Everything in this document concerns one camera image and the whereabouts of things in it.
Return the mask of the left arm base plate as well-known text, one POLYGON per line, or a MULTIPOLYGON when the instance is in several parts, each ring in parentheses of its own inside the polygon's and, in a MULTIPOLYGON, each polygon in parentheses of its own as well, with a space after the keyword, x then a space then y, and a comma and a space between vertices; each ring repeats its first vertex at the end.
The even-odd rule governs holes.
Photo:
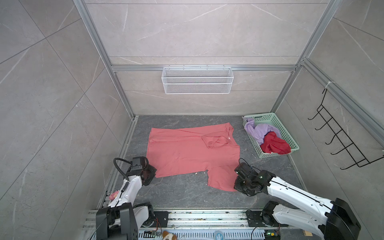
POLYGON ((168 226, 169 212, 156 211, 149 214, 149 218, 143 223, 144 228, 165 228, 168 226))

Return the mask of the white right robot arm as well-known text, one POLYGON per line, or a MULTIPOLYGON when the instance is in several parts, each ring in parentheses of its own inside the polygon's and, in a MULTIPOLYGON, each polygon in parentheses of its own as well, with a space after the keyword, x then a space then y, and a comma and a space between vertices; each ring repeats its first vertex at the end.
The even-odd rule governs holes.
POLYGON ((268 227, 293 226, 323 240, 358 239, 361 224, 344 200, 321 198, 290 185, 269 171, 257 172, 245 163, 238 165, 235 172, 238 175, 234 185, 236 191, 248 197, 264 193, 295 206, 292 209, 269 201, 258 217, 252 211, 247 211, 251 221, 261 220, 268 227))

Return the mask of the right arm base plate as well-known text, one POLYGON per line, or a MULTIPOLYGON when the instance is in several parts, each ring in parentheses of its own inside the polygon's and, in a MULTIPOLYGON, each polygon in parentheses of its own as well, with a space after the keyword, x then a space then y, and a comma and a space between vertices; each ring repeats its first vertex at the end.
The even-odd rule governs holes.
POLYGON ((245 213, 249 227, 288 227, 288 225, 279 224, 271 213, 265 211, 247 210, 245 213))

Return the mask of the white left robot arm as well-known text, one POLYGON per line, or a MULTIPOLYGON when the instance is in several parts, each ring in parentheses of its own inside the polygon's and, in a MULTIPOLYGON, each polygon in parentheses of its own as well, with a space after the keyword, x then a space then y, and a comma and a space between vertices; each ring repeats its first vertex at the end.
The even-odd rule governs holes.
POLYGON ((139 190, 152 181, 157 170, 148 163, 133 164, 127 161, 130 168, 125 173, 116 163, 117 160, 114 159, 114 166, 123 176, 123 185, 109 205, 99 209, 96 214, 94 235, 97 240, 137 240, 139 228, 147 222, 153 222, 151 205, 135 206, 134 202, 139 190))

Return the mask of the pink t shirt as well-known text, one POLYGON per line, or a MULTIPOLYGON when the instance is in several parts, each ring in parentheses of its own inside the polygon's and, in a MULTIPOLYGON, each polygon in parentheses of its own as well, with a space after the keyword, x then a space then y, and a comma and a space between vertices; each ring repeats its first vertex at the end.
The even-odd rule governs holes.
POLYGON ((240 146, 230 123, 198 128, 156 129, 149 135, 147 159, 156 177, 207 172, 208 186, 233 192, 240 146))

